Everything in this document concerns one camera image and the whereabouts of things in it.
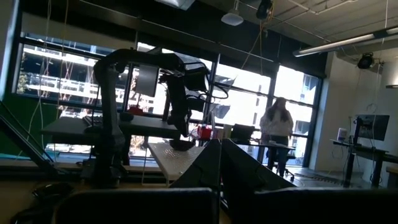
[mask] table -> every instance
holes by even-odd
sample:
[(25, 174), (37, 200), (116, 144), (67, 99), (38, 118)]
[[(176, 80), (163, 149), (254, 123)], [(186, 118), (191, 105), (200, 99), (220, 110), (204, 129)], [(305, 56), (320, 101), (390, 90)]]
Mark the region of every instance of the table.
[(257, 161), (259, 161), (261, 164), (264, 160), (264, 154), (266, 151), (266, 148), (269, 150), (269, 157), (268, 157), (268, 164), (267, 168), (272, 170), (275, 166), (275, 159), (276, 159), (276, 154), (278, 150), (295, 150), (294, 147), (288, 147), (282, 144), (276, 144), (276, 143), (258, 143), (256, 141), (249, 141), (249, 142), (239, 142), (239, 141), (234, 141), (235, 144), (238, 146), (257, 146), (259, 148), (259, 153), (257, 155)]
[[(134, 116), (130, 122), (119, 121), (119, 127), (125, 137), (123, 146), (123, 164), (129, 165), (129, 151), (132, 135), (153, 136), (169, 139), (180, 139), (180, 131), (175, 126), (168, 125), (160, 118)], [(100, 134), (85, 133), (87, 124), (80, 118), (61, 117), (41, 130), (42, 134), (52, 136), (53, 143), (94, 145), (100, 139)]]
[(381, 168), (383, 160), (387, 151), (376, 149), (375, 147), (366, 147), (361, 145), (354, 145), (347, 142), (337, 141), (331, 139), (334, 145), (344, 146), (348, 148), (348, 162), (346, 168), (346, 175), (343, 187), (349, 187), (351, 182), (351, 175), (353, 173), (355, 155), (370, 159), (376, 163), (373, 170), (372, 187), (378, 188), (380, 183)]
[[(181, 152), (174, 150), (166, 143), (149, 143), (148, 148), (166, 178), (166, 185), (169, 185), (171, 180), (174, 181), (180, 178), (204, 149), (204, 147), (194, 146), (188, 151)], [(142, 183), (144, 181), (145, 164), (146, 156), (144, 171), (142, 173)]]

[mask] green wall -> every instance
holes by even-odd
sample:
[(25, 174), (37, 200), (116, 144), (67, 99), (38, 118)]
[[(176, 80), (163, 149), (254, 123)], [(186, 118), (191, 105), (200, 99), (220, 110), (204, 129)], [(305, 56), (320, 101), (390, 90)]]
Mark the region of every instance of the green wall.
[[(28, 130), (30, 118), (37, 106), (38, 99), (32, 99), (28, 97), (19, 96), (12, 93), (6, 93), (3, 103), (9, 108), (11, 113), (18, 119), (18, 121), (23, 125), (23, 127)], [(46, 126), (56, 118), (56, 106), (46, 105), (42, 103), (43, 111), (43, 125)], [(0, 114), (5, 117), (19, 132), (27, 137), (27, 134), (22, 128), (15, 122), (12, 117), (7, 113), (7, 111), (0, 105)], [(36, 139), (37, 142), (41, 144), (41, 135), (39, 131), (41, 130), (41, 120), (40, 120), (40, 110), (37, 109), (32, 122), (32, 128), (30, 129), (31, 135)], [(44, 145), (49, 142), (50, 138), (44, 136)], [(18, 155), (20, 149), (2, 132), (0, 131), (0, 153)]]

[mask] long hair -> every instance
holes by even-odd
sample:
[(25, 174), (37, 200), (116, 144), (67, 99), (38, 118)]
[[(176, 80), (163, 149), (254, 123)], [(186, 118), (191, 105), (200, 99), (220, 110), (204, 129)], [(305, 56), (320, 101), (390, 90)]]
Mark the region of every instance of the long hair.
[(284, 109), (278, 109), (278, 104), (279, 102), (281, 102), (282, 100), (286, 100), (285, 98), (278, 98), (276, 99), (275, 103), (268, 109), (268, 113), (267, 113), (267, 118), (272, 121), (274, 120), (274, 116), (275, 116), (275, 112), (277, 110), (280, 110), (280, 120), (285, 122), (287, 120), (289, 120), (289, 112), (287, 111), (286, 108)]

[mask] woman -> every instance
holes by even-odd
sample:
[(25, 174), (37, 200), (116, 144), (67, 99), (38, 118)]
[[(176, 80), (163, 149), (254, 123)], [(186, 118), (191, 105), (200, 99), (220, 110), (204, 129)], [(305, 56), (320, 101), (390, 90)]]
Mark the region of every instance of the woman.
[[(286, 109), (286, 99), (278, 98), (268, 109), (260, 120), (261, 141), (275, 141), (276, 143), (289, 145), (289, 138), (292, 136), (293, 119)], [(278, 150), (279, 175), (285, 172), (288, 150)]]

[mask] white wall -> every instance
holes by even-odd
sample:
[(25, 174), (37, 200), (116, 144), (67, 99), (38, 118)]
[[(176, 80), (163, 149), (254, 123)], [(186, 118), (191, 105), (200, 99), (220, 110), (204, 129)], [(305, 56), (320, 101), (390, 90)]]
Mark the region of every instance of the white wall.
[[(347, 150), (334, 146), (330, 140), (337, 138), (339, 128), (349, 129), (349, 117), (358, 114), (357, 108), (362, 107), (357, 101), (365, 103), (373, 95), (376, 74), (361, 71), (334, 53), (328, 55), (325, 72), (327, 78), (320, 98), (310, 168), (343, 171)], [(358, 161), (359, 165), (357, 160), (354, 163), (355, 172), (363, 171), (365, 166), (364, 159), (359, 158)]]
[[(45, 35), (46, 24), (46, 18), (34, 16), (28, 13), (23, 13), (22, 15), (23, 32)], [(50, 21), (48, 36), (62, 39), (63, 27), (64, 25), (61, 22)], [(135, 38), (135, 34), (131, 34), (131, 39), (134, 40)], [(134, 41), (115, 39), (114, 37), (108, 35), (98, 34), (96, 32), (84, 30), (70, 25), (66, 26), (65, 40), (72, 40), (83, 44), (97, 45), (101, 47), (109, 47), (111, 49), (129, 49), (130, 47), (134, 46)]]
[[(389, 154), (398, 156), (398, 90), (397, 89), (386, 89), (386, 85), (398, 84), (398, 62), (388, 62), (384, 65), (384, 70), (380, 79), (380, 88), (377, 93), (377, 100), (374, 103), (377, 105), (376, 114), (385, 114), (390, 116), (389, 124), (387, 127), (386, 137), (384, 141), (375, 141), (374, 145), (378, 149), (389, 151)], [(366, 100), (359, 101), (359, 112), (366, 112)], [(361, 144), (371, 146), (369, 140), (363, 139)], [(382, 167), (382, 186), (387, 185), (388, 173), (386, 172), (387, 166), (396, 166), (397, 164), (390, 164), (383, 162)], [(373, 172), (373, 163), (370, 160), (366, 160), (364, 166), (363, 179), (369, 180)]]

